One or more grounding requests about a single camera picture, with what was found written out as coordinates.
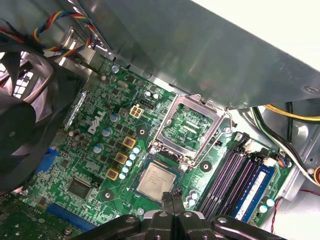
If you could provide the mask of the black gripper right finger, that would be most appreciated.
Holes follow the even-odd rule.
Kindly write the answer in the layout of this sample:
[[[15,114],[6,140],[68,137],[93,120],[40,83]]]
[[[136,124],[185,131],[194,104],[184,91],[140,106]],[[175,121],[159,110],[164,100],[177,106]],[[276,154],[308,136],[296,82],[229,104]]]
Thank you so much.
[[[182,190],[174,191],[174,213],[180,240],[282,240],[283,237],[228,215],[206,220],[200,212],[185,210]]]

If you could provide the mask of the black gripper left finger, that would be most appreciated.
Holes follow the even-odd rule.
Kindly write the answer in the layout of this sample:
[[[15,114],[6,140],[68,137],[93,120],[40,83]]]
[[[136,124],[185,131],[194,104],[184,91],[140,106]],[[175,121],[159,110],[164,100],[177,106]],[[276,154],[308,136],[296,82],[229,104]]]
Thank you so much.
[[[145,213],[143,220],[123,215],[75,237],[76,240],[172,240],[174,237],[174,194],[164,192],[161,210]]]

